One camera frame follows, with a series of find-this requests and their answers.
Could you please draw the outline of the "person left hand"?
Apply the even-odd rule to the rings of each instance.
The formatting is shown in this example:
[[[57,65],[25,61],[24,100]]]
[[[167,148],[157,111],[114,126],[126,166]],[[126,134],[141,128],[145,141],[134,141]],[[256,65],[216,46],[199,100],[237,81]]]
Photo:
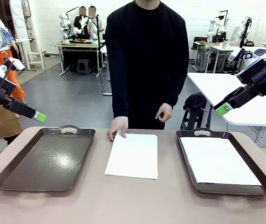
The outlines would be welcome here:
[[[155,119],[158,119],[160,122],[165,123],[172,117],[172,113],[172,107],[167,103],[163,103],[156,113]]]

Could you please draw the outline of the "person right hand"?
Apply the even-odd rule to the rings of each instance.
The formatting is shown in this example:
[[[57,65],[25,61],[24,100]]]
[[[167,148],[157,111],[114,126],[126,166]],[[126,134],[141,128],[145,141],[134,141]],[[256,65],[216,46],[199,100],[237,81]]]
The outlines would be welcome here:
[[[108,138],[113,141],[118,131],[121,132],[121,136],[126,138],[126,131],[128,130],[128,117],[120,116],[114,118],[111,122],[110,128],[107,132]]]

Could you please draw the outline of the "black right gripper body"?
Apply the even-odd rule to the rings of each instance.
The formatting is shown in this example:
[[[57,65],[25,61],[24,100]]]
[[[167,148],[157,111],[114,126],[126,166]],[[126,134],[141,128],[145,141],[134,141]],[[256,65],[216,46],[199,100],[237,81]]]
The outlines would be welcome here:
[[[266,95],[266,66],[253,66],[250,71],[250,89],[249,96]]]

